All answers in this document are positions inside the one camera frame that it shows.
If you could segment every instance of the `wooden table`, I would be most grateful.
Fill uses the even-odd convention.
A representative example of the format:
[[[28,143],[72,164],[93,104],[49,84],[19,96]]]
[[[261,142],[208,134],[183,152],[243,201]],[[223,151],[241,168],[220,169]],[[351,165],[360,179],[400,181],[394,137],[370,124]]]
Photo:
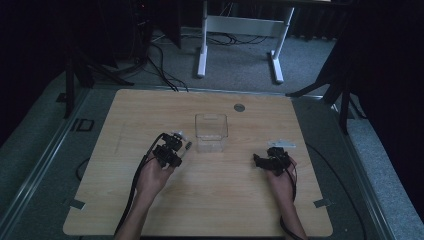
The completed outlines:
[[[237,112],[235,104],[245,111]],[[222,153],[198,153],[195,115],[223,113],[228,141]],[[282,236],[279,211],[253,153],[284,139],[297,161],[295,205],[309,236],[329,236],[321,191],[291,100],[282,96],[120,90],[94,148],[63,230],[68,235],[113,235],[125,208],[134,172],[154,139],[182,130],[192,149],[152,205],[142,235]]]

